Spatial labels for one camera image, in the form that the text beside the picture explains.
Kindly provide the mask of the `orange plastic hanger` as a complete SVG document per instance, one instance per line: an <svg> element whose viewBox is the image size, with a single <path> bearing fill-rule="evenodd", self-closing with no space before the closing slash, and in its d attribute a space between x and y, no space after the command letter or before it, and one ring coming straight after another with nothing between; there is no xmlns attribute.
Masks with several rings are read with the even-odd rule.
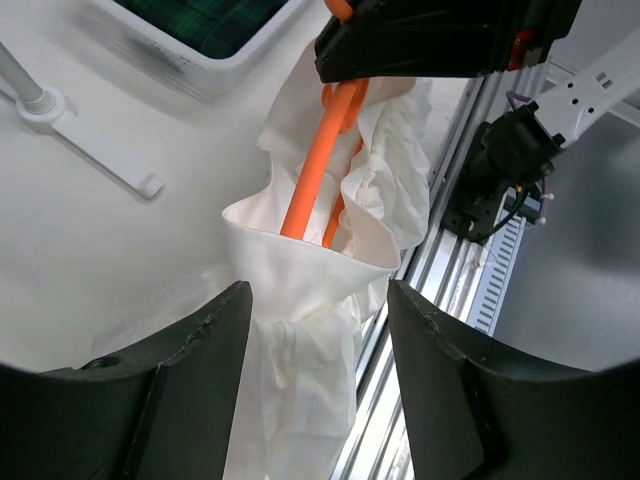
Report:
<svg viewBox="0 0 640 480"><path fill-rule="evenodd" d="M297 180L280 230L282 236L303 239L338 136L355 124L368 86L369 80L364 78L323 87L325 112Z"/></svg>

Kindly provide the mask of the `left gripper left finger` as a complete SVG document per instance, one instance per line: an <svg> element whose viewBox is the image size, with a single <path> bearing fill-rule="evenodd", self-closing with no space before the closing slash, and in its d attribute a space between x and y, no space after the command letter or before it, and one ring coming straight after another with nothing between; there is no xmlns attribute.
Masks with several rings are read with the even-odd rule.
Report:
<svg viewBox="0 0 640 480"><path fill-rule="evenodd" d="M79 369L1 370L5 479L219 479L251 319L238 281Z"/></svg>

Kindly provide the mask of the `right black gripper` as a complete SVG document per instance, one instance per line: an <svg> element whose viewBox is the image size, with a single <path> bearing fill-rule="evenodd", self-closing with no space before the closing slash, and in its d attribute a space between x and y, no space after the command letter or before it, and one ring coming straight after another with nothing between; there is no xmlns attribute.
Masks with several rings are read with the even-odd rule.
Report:
<svg viewBox="0 0 640 480"><path fill-rule="evenodd" d="M316 39L324 83L375 77L474 78L533 67L568 35L577 1L330 1Z"/></svg>

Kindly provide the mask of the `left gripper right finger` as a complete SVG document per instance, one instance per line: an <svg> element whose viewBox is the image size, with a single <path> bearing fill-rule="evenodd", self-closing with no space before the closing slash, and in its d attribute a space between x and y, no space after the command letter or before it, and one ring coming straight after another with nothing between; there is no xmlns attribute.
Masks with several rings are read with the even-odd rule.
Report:
<svg viewBox="0 0 640 480"><path fill-rule="evenodd" d="M519 351L402 281L388 320L418 479L635 479L639 364L589 372Z"/></svg>

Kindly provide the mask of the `white ruffled skirt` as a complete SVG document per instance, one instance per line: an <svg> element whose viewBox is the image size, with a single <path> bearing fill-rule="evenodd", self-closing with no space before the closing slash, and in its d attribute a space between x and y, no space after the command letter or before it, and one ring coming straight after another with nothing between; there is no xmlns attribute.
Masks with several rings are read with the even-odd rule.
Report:
<svg viewBox="0 0 640 480"><path fill-rule="evenodd" d="M167 327L235 280L251 285L249 338L224 475L326 479L356 415L362 323L386 298L402 250L425 236L430 162L421 141L427 80L377 78L338 137L302 240L281 225L324 108L314 53L303 51L258 145L271 160L260 192L223 210L227 258L175 282L140 320L98 333L109 354Z"/></svg>

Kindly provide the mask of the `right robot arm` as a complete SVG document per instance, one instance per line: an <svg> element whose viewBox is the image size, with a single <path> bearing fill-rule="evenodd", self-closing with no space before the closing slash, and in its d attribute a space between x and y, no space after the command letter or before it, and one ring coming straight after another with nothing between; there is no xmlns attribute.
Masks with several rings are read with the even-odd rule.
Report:
<svg viewBox="0 0 640 480"><path fill-rule="evenodd" d="M542 63L577 16L576 1L331 1L316 40L324 83L375 77L473 78ZM639 35L476 130L442 224L474 243L505 225L501 197L520 208L553 160L639 87Z"/></svg>

